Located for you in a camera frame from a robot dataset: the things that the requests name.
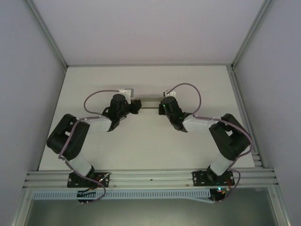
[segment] white table surface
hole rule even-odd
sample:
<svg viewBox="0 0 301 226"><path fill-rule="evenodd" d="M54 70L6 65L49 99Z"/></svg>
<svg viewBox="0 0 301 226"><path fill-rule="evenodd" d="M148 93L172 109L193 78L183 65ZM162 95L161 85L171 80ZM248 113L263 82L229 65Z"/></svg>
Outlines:
<svg viewBox="0 0 301 226"><path fill-rule="evenodd" d="M161 97L163 91L181 82L199 88L202 106L198 115L222 117L231 113L241 123L226 66L69 67L50 132L67 113L79 118L90 116L83 102L95 91L134 88L135 97ZM113 94L96 94L87 108L102 112ZM198 106L192 87L177 88L176 98L185 112ZM96 170L198 169L211 164L218 148L209 131L179 132L157 110L141 109L138 115L128 115L112 132L88 135L82 152ZM39 170L68 170L57 157L45 147ZM234 167L254 167L251 154L239 159Z"/></svg>

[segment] robotic arm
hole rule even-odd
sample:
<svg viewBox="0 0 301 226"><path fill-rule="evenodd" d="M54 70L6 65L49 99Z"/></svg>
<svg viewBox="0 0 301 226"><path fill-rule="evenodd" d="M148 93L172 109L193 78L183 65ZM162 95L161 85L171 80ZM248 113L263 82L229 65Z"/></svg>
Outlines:
<svg viewBox="0 0 301 226"><path fill-rule="evenodd" d="M206 179L211 182L218 181L238 156L250 145L249 139L235 125L244 130L231 114L221 117L222 122L201 120L191 113L182 112L175 97L164 98L159 106L159 114L165 114L173 127L182 132L199 132L210 126L209 131L220 151L215 161L207 168Z"/></svg>
<svg viewBox="0 0 301 226"><path fill-rule="evenodd" d="M88 120L79 121L79 119L71 114L64 115L50 134L47 146L56 154L60 154L67 139L70 139L62 154L63 159L68 161L68 164L77 173L94 179L96 177L94 167L81 153L86 136L88 133L113 131L119 125L119 122L126 118L129 113L138 114L141 108L141 101L131 101L129 98L130 96L128 95L115 94L110 106L105 108L102 115L92 117L96 119L89 120L90 117L87 117ZM71 134L71 130L76 122L76 128ZM75 173L71 174L69 178L72 177L72 181L76 181L79 187L89 187L93 184L91 181L87 181Z"/></svg>

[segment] black mounting plate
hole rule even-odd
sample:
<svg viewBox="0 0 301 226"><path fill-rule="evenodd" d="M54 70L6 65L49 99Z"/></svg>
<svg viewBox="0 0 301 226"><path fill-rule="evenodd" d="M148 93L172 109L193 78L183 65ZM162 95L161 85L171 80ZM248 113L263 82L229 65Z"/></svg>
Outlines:
<svg viewBox="0 0 301 226"><path fill-rule="evenodd" d="M218 177L216 181L210 181L206 176L206 171L194 171L192 172L192 181L195 187L202 186L228 186L227 180L230 182L230 185L235 185L233 173L228 170Z"/></svg>
<svg viewBox="0 0 301 226"><path fill-rule="evenodd" d="M97 173L95 172L94 173L94 178L97 179L101 179L100 176L104 176L106 175L107 172L100 172L100 173ZM104 187L108 187L109 186L109 182L110 182L110 175L108 175L103 181L101 181L100 183L102 185L104 185ZM82 179L80 178L79 176L77 176L75 173L70 173L69 174L69 177L68 177L68 183L67 183L67 187L68 188L78 188L78 187L86 187L86 188L89 188L89 187L96 187L97 184L96 183L93 183L91 181L88 181L88 180L85 180L85 179Z"/></svg>

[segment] gray wall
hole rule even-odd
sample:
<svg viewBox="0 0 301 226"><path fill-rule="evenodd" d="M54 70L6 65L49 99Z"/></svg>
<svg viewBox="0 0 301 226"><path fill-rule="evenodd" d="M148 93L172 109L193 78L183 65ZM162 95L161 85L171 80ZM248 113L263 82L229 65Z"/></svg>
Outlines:
<svg viewBox="0 0 301 226"><path fill-rule="evenodd" d="M40 158L64 78L21 0L0 7L0 225L9 225L22 185Z"/></svg>
<svg viewBox="0 0 301 226"><path fill-rule="evenodd" d="M261 151L301 225L301 1L276 1L237 67Z"/></svg>

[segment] white wall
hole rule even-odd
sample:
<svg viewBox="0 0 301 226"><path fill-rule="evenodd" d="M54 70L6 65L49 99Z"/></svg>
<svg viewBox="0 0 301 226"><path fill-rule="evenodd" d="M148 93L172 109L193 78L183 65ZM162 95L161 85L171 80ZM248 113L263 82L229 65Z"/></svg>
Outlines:
<svg viewBox="0 0 301 226"><path fill-rule="evenodd" d="M64 71L21 0L0 7L0 225L44 149Z"/></svg>
<svg viewBox="0 0 301 226"><path fill-rule="evenodd" d="M33 0L68 65L231 63L264 0Z"/></svg>
<svg viewBox="0 0 301 226"><path fill-rule="evenodd" d="M275 1L237 70L261 151L301 225L301 1Z"/></svg>

